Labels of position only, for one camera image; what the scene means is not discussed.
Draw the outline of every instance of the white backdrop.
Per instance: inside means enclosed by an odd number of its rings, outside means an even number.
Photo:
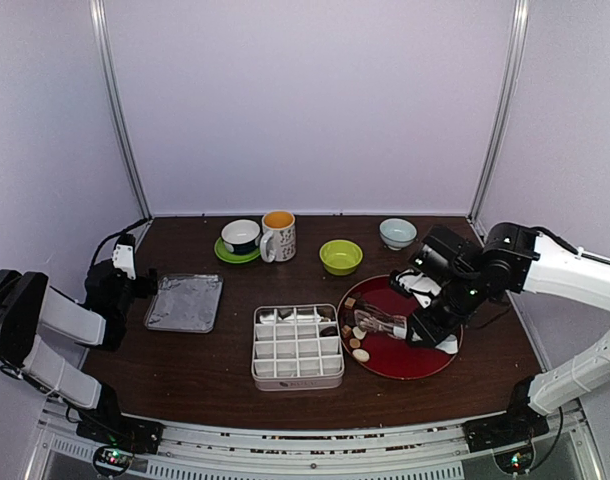
[[[545,225],[610,256],[610,0],[532,5],[482,221],[487,228],[501,221]],[[553,366],[610,328],[610,314],[569,300],[517,298]],[[583,404],[610,479],[610,385]]]
[[[84,300],[96,245],[138,216],[88,3],[0,0],[0,269],[44,272]],[[0,480],[21,478],[44,401],[0,373]]]
[[[466,213],[513,8],[107,0],[153,213]]]

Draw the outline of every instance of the red plate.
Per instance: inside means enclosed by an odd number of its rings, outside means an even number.
[[[387,275],[369,278],[354,285],[345,294],[338,306],[338,319],[344,326],[345,299],[360,293],[367,302],[390,315],[410,315],[419,305],[415,298],[405,298],[389,287]],[[463,328],[457,332],[460,350]],[[343,339],[345,350],[351,355],[349,340]],[[369,353],[369,361],[360,363],[370,372],[397,380],[416,380],[440,372],[454,361],[456,355],[449,355],[433,348],[411,348],[404,340],[396,340],[385,333],[368,333],[361,342],[361,348]]]

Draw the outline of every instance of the white compartment box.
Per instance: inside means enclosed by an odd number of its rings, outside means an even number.
[[[345,361],[336,308],[259,307],[254,312],[252,377],[259,390],[338,387]]]

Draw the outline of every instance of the dark brown tabletop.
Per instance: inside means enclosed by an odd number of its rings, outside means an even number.
[[[422,238],[437,223],[474,239],[464,218],[409,217]],[[240,428],[331,429],[399,426],[504,410],[513,385],[539,371],[514,312],[483,330],[465,331],[458,358],[416,381],[381,378],[345,356],[345,376],[331,390],[261,392],[250,373],[253,313],[261,305],[338,304],[354,284],[404,269],[418,242],[394,252],[378,235],[383,217],[297,218],[297,255],[284,264],[258,259],[228,265],[214,242],[232,218],[156,219],[138,250],[140,272],[218,273],[224,288],[214,330],[205,335],[150,331],[149,300],[137,300],[117,352],[91,351],[84,371],[114,387],[126,413],[177,422]],[[364,260],[348,277],[323,270],[318,250],[328,240],[358,243]],[[485,305],[481,324],[504,307]]]

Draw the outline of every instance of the green saucer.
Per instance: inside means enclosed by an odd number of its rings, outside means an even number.
[[[227,251],[225,245],[223,244],[223,239],[220,237],[218,238],[218,240],[216,240],[216,243],[214,244],[214,253],[224,262],[233,263],[235,265],[251,262],[252,260],[256,260],[258,257],[261,256],[261,251],[258,248],[253,252],[247,253],[245,255],[234,255],[233,253]]]

